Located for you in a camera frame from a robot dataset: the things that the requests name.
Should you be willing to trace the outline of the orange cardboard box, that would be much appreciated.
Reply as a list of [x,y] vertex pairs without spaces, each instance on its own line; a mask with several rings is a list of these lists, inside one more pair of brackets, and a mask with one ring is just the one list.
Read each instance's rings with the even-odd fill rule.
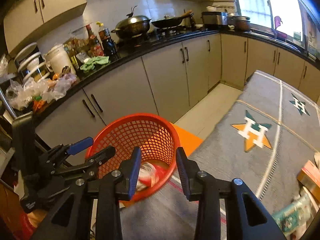
[[304,164],[297,175],[297,180],[310,191],[318,202],[320,201],[319,169],[312,161],[308,160]]

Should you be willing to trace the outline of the red label sauce bottle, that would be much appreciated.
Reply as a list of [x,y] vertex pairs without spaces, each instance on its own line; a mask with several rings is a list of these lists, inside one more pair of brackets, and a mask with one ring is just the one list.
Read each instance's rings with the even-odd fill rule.
[[90,50],[93,56],[104,56],[102,46],[97,36],[93,33],[91,26],[89,24],[86,25],[86,30],[88,33],[88,42],[89,42]]

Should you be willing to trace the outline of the red plastic mesh basket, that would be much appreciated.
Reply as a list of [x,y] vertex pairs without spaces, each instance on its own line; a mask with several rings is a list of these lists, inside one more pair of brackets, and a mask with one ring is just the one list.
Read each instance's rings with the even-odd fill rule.
[[118,168],[122,161],[129,159],[136,146],[141,150],[143,163],[155,161],[167,167],[155,185],[136,192],[129,202],[125,202],[125,205],[130,205],[156,193],[170,179],[176,168],[176,149],[180,147],[180,139],[176,129],[167,120],[154,114],[137,113],[119,118],[106,126],[86,151],[85,159],[107,146],[113,146],[116,153],[99,167],[99,178],[103,178],[108,172]]

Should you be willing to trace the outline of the crumpled clear plastic bags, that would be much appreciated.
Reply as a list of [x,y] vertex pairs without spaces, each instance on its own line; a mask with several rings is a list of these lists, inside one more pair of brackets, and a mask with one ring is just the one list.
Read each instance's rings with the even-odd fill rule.
[[36,82],[30,77],[22,86],[17,81],[10,81],[10,86],[5,92],[5,97],[11,107],[17,110],[27,108],[34,100],[42,100],[50,103],[66,96],[67,91],[77,80],[75,74],[69,73],[57,80],[43,79]]

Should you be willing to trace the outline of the grey star-pattern tablecloth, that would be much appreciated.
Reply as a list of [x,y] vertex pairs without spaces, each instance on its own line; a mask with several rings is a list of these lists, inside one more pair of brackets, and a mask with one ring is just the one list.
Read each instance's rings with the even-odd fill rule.
[[[232,108],[190,155],[217,179],[240,178],[269,213],[299,193],[297,174],[319,151],[319,107],[276,77],[255,72]],[[178,173],[121,212],[124,239],[193,239],[198,204]]]

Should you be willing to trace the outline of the pink item on sill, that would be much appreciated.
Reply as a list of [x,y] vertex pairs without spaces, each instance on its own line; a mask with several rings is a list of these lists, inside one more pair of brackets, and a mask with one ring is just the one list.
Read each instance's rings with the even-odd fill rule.
[[281,31],[278,31],[277,29],[281,26],[282,20],[279,16],[274,17],[274,35],[278,39],[286,39],[287,34]]

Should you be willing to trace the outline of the green white snack packet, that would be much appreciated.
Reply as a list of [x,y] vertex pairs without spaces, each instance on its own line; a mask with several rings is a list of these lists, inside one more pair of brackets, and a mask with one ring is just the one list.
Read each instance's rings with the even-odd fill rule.
[[282,233],[288,236],[311,218],[311,206],[310,198],[305,194],[272,217]]

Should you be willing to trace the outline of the lower kitchen cabinets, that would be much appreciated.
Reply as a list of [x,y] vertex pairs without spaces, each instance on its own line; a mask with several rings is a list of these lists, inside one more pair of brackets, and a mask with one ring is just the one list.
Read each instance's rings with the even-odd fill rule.
[[183,36],[146,44],[88,74],[38,114],[36,133],[55,146],[94,137],[133,113],[175,122],[218,83],[241,90],[256,70],[319,97],[319,64],[299,51],[253,34]]

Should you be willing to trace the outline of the stacked white bowls rack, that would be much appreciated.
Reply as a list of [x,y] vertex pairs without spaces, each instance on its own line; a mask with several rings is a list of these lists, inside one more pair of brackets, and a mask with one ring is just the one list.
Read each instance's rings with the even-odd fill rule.
[[14,58],[14,63],[23,83],[26,83],[31,77],[38,82],[50,76],[50,70],[36,42],[28,44],[19,51]]

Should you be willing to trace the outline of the gas stove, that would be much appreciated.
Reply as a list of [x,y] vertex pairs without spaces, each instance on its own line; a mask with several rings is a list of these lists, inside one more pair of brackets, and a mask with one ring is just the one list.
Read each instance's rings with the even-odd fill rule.
[[147,33],[149,40],[159,41],[159,40],[169,40],[175,37],[180,37],[183,35],[199,32],[199,29],[192,29],[191,27],[186,27],[184,25],[178,25],[176,27],[170,28],[155,28],[153,31]]

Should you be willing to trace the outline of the upper kitchen cabinets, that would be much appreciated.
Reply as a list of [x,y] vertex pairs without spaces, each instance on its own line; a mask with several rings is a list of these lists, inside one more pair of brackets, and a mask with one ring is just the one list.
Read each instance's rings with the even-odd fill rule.
[[3,20],[7,51],[15,57],[26,45],[81,16],[86,0],[18,0]]

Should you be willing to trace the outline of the silver rice cooker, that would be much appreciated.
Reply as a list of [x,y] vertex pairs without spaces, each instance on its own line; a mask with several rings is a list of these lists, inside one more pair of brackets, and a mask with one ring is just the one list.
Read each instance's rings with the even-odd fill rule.
[[201,15],[204,27],[227,27],[228,14],[219,11],[204,11]]

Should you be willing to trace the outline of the green cloth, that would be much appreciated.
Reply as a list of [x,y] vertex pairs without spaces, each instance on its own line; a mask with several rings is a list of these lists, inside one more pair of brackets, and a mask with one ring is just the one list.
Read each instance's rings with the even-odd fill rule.
[[90,59],[88,59],[81,67],[80,69],[83,72],[88,72],[90,70],[93,70],[97,65],[102,66],[109,63],[109,57],[108,56],[95,56]]

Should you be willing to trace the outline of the red white snack wrapper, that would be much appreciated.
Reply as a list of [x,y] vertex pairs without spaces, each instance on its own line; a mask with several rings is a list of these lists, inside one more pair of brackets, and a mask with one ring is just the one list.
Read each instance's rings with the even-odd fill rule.
[[142,191],[146,188],[153,187],[160,179],[160,169],[158,165],[144,162],[139,169],[136,191]]

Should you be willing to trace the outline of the dark cooking pot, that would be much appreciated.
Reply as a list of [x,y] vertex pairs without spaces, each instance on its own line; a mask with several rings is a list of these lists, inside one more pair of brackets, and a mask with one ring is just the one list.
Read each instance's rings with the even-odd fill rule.
[[237,31],[251,30],[250,18],[247,16],[231,16],[228,18],[228,24],[233,26],[233,29]]

